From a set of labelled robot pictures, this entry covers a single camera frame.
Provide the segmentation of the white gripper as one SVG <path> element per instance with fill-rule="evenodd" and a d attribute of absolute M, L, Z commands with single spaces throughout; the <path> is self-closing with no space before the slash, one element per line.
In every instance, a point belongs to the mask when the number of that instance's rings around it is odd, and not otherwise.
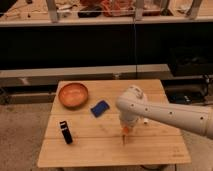
<path fill-rule="evenodd" d="M 137 124 L 139 117 L 130 113 L 121 113 L 119 115 L 119 119 L 122 129 L 124 127 L 128 127 L 130 133 L 133 130 L 134 126 Z"/>

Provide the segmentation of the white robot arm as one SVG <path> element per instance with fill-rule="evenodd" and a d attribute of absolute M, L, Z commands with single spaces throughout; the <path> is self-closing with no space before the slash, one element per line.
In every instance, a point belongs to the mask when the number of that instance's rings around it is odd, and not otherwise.
<path fill-rule="evenodd" d="M 151 102 L 131 85 L 116 100 L 120 123 L 132 129 L 140 117 L 148 118 L 213 140 L 213 109 L 205 106 Z"/>

